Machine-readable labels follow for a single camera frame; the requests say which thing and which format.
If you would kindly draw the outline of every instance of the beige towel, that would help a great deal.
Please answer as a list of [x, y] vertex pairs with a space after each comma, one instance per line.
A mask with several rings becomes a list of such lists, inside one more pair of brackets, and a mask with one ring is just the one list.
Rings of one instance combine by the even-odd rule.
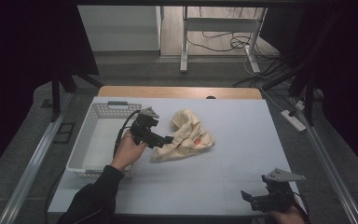
[[171, 125], [179, 130], [172, 135], [174, 138], [171, 144], [155, 148], [153, 161], [182, 159], [200, 154], [203, 149], [214, 145], [213, 137], [200, 126], [200, 120], [189, 109], [176, 112]]

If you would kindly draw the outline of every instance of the wooden edge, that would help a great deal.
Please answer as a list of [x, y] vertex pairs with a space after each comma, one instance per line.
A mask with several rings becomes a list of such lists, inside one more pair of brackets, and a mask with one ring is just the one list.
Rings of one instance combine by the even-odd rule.
[[98, 96], [144, 98], [263, 99], [255, 88], [103, 86]]

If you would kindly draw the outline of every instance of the metal frame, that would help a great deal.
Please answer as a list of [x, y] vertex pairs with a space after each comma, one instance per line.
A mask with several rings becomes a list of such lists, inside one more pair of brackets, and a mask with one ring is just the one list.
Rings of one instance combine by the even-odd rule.
[[325, 149], [321, 138], [302, 113], [298, 113], [298, 116], [308, 129], [307, 133], [312, 143], [312, 146], [315, 149], [315, 152], [319, 157], [319, 161], [321, 162], [324, 171], [326, 172], [330, 180], [331, 185], [336, 191], [336, 194], [340, 199], [342, 207], [347, 213], [348, 218], [350, 219], [351, 223], [358, 224], [358, 206], [352, 198], [351, 193], [345, 185], [344, 181], [342, 180], [341, 176], [339, 175], [336, 166], [330, 159], [330, 156]]
[[187, 7], [183, 8], [183, 42], [180, 61], [180, 72], [187, 72], [187, 32], [241, 32], [252, 33], [249, 46], [245, 51], [254, 73], [260, 73], [260, 68], [255, 61], [255, 43], [263, 24], [266, 8], [262, 7], [256, 19], [244, 18], [189, 18]]
[[39, 171], [42, 161], [48, 153], [48, 148], [53, 141], [54, 135], [60, 128], [62, 119], [65, 115], [65, 110], [71, 102], [72, 97], [72, 93], [65, 93], [62, 96], [62, 111], [58, 115], [56, 121], [51, 122], [46, 128], [42, 139], [40, 140], [36, 150], [34, 151], [33, 157], [30, 159], [19, 183], [17, 184], [17, 187], [14, 189], [10, 199], [7, 202], [7, 206], [5, 207], [2, 215], [0, 216], [0, 223], [14, 223], [17, 214], [20, 212], [22, 204], [25, 201], [28, 191], [34, 183], [34, 179], [37, 175], [37, 172]]

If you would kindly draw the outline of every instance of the gray mat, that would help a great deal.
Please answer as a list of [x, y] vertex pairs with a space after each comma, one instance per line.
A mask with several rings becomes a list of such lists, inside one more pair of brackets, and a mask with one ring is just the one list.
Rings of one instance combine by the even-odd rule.
[[[261, 64], [261, 67], [263, 70], [267, 64]], [[99, 69], [101, 76], [96, 79], [105, 85], [232, 87], [233, 83], [249, 77], [244, 72], [242, 63], [190, 63], [187, 74], [179, 72], [178, 63], [103, 64], [99, 65]], [[75, 124], [74, 133], [68, 143], [53, 144], [50, 147], [16, 223], [44, 223], [48, 191], [64, 168], [92, 97], [98, 91], [80, 79], [76, 79], [76, 83], [80, 89], [76, 91], [63, 121]], [[247, 87], [248, 84], [242, 83], [240, 87]], [[273, 93], [270, 96], [277, 104], [285, 108], [290, 106], [281, 97]], [[50, 98], [49, 84], [35, 91], [34, 105], [27, 120], [0, 160], [0, 215], [48, 126], [51, 108], [40, 107], [45, 99]], [[299, 182], [298, 187], [306, 196], [312, 223], [350, 223], [308, 137], [295, 131], [270, 101], [268, 107], [292, 171], [305, 175], [309, 180]], [[358, 203], [358, 160], [324, 119], [321, 107], [315, 106], [315, 109], [315, 126], [329, 146], [336, 166], [342, 171], [341, 174]], [[65, 136], [57, 135], [55, 140], [61, 142], [64, 138]], [[58, 216], [49, 216], [50, 223], [54, 223], [57, 218]]]

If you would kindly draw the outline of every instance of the wall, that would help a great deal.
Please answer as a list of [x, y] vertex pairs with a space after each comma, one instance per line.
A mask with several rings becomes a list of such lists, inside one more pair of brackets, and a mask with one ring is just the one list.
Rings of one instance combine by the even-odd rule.
[[93, 51], [159, 50], [160, 7], [78, 9]]

